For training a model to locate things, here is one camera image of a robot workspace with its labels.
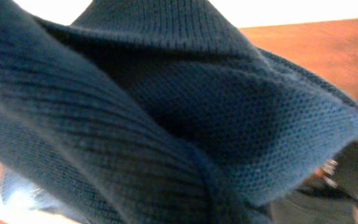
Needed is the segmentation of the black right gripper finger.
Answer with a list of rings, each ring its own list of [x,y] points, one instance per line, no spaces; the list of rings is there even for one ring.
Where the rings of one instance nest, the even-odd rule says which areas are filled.
[[[279,224],[358,224],[358,138],[270,209]]]

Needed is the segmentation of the blue shirt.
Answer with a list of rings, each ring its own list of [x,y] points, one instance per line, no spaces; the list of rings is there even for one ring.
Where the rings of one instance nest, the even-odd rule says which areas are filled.
[[[208,1],[0,0],[0,162],[92,223],[269,223],[358,137],[358,102]]]

